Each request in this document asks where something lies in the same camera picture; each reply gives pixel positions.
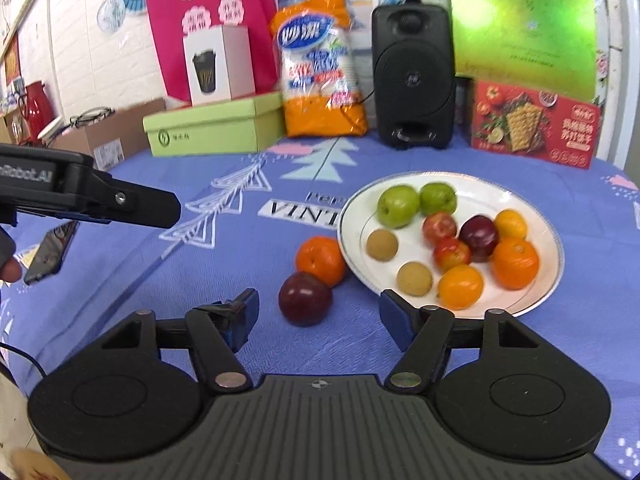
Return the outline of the person's left hand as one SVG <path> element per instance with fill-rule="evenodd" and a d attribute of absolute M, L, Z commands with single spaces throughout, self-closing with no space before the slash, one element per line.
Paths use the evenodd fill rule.
<path fill-rule="evenodd" d="M 0 280 L 8 283 L 18 282 L 22 277 L 22 267 L 15 259 L 15 243 L 12 237 L 0 229 Z"/>

